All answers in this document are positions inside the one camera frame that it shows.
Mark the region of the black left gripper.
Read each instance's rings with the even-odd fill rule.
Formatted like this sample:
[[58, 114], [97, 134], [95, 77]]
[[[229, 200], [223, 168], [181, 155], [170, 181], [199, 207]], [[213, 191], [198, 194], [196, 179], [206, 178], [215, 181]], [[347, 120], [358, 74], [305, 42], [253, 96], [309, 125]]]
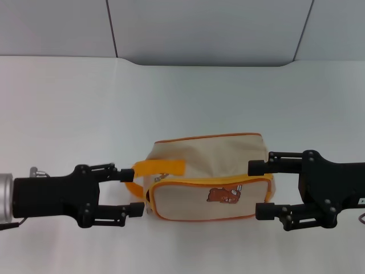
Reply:
[[142, 217], [144, 202], [98, 205], [99, 183], [133, 182], [133, 169], [118, 170], [113, 163], [78, 165], [66, 176], [16, 178], [13, 191], [15, 218], [69, 216], [81, 228], [124, 227], [127, 217]]

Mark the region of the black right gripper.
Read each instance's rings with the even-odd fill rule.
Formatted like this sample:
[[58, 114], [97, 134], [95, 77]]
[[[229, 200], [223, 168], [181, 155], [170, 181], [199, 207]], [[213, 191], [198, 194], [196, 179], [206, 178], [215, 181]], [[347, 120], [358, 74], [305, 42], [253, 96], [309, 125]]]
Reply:
[[319, 152], [269, 152], [268, 160], [250, 160], [249, 176], [299, 174], [304, 204], [257, 203], [257, 220], [277, 218], [285, 231], [334, 228], [343, 210], [364, 208], [364, 163], [334, 163]]

